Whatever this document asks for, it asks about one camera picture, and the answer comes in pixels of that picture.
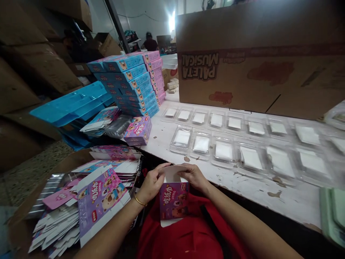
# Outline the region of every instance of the cardboard box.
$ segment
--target cardboard box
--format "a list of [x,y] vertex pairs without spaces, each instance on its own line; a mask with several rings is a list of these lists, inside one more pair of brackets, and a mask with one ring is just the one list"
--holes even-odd
[[345,98],[343,22],[323,0],[180,15],[180,102],[317,119]]
[[[25,201],[19,206],[13,217],[8,221],[8,240],[11,246],[16,249],[16,258],[28,258],[28,250],[32,241],[32,231],[35,228],[37,220],[25,220],[24,218],[35,205],[38,196],[47,183],[47,179],[53,173],[70,172],[71,170],[86,164],[93,160],[90,155],[90,149],[83,149],[74,152],[62,160],[47,175],[43,176],[42,181],[38,183],[36,188],[27,196]],[[74,246],[68,249],[61,258],[72,258],[80,247]],[[33,252],[30,257],[47,258],[46,251]]]
[[164,79],[164,90],[168,90],[167,84],[173,78],[179,78],[179,72],[177,69],[162,69],[163,79]]
[[48,23],[48,21],[44,18],[42,13],[38,10],[38,8],[35,5],[30,4],[28,2],[21,2],[20,6],[23,8],[26,14],[32,19],[33,23],[47,39],[60,39],[57,32]]
[[121,55],[122,49],[113,37],[106,32],[97,33],[88,44],[88,49],[93,60],[105,58],[113,55]]
[[92,74],[86,63],[69,64],[68,67],[76,76],[87,76]]
[[15,0],[0,1],[0,42],[7,46],[46,42],[47,39]]
[[73,63],[73,59],[68,53],[66,46],[61,42],[50,42],[50,45],[53,47],[55,52],[59,55],[60,58],[64,60],[66,64]]
[[0,58],[0,114],[40,103],[24,80]]
[[92,31],[90,7],[86,0],[41,0],[40,2],[50,10],[78,19],[82,28],[86,26]]
[[0,145],[6,147],[0,157],[0,172],[12,169],[42,151],[29,132],[12,122],[0,119],[0,132]]
[[49,44],[3,48],[23,71],[62,94],[81,85]]
[[14,121],[24,127],[32,129],[36,132],[39,132],[47,137],[50,137],[54,140],[60,140],[61,135],[58,132],[58,129],[53,127],[51,124],[40,120],[32,115],[29,114],[32,110],[36,109],[37,107],[51,101],[47,98],[44,102],[39,105],[33,105],[21,110],[16,110],[11,113],[6,113],[3,116],[8,118],[11,121]]

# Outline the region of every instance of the stack of boxes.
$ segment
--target stack of boxes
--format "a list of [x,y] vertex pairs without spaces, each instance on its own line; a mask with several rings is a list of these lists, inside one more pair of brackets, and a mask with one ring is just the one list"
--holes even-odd
[[159,51],[110,56],[88,63],[124,114],[153,117],[165,100]]

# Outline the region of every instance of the clear plastic blister tray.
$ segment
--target clear plastic blister tray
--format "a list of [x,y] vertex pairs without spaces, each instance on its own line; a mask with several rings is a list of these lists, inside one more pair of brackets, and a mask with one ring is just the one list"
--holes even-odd
[[268,117],[266,119],[268,134],[271,138],[289,141],[291,132],[288,122],[284,119]]
[[236,146],[239,158],[238,173],[257,179],[267,175],[262,144],[238,139]]
[[174,122],[179,114],[179,107],[168,107],[165,109],[161,121],[163,122]]
[[317,186],[333,186],[335,183],[333,168],[326,156],[314,149],[303,146],[294,151],[296,166],[305,182]]
[[196,109],[191,119],[193,127],[203,127],[208,121],[208,110]]
[[223,131],[225,124],[225,112],[212,110],[208,118],[207,127],[214,131]]
[[180,154],[188,154],[193,128],[178,125],[170,143],[170,151]]
[[227,113],[225,118],[225,132],[235,135],[243,135],[244,132],[244,115]]
[[211,137],[211,131],[194,129],[189,156],[196,159],[209,160]]
[[320,147],[321,135],[320,132],[313,126],[295,122],[292,127],[292,132],[295,134],[298,143],[306,147]]
[[214,134],[211,146],[213,165],[227,169],[232,169],[237,165],[238,153],[233,138],[225,134]]
[[245,121],[246,132],[251,137],[264,139],[268,137],[265,121],[257,118],[248,118]]
[[302,180],[293,151],[287,146],[269,144],[265,146],[265,157],[272,180],[291,186],[296,186]]
[[188,125],[192,119],[194,109],[189,107],[182,107],[176,116],[176,123]]

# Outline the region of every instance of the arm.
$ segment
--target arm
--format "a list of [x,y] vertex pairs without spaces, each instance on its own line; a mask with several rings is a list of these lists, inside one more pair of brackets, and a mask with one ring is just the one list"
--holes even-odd
[[235,233],[257,258],[302,258],[260,219],[210,184],[196,165],[182,164],[179,174],[209,198]]
[[[152,200],[164,182],[164,174],[158,177],[158,171],[170,163],[160,164],[149,171],[142,187],[137,193],[137,199],[147,204]],[[114,258],[134,219],[144,208],[144,205],[131,199],[88,243],[80,249],[74,258]]]

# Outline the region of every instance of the blue plastic tray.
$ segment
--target blue plastic tray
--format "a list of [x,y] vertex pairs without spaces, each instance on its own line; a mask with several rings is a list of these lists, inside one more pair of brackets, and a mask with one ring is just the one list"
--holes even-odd
[[97,81],[46,103],[30,114],[56,127],[62,127],[80,117],[88,117],[92,110],[105,107],[111,98],[102,83]]

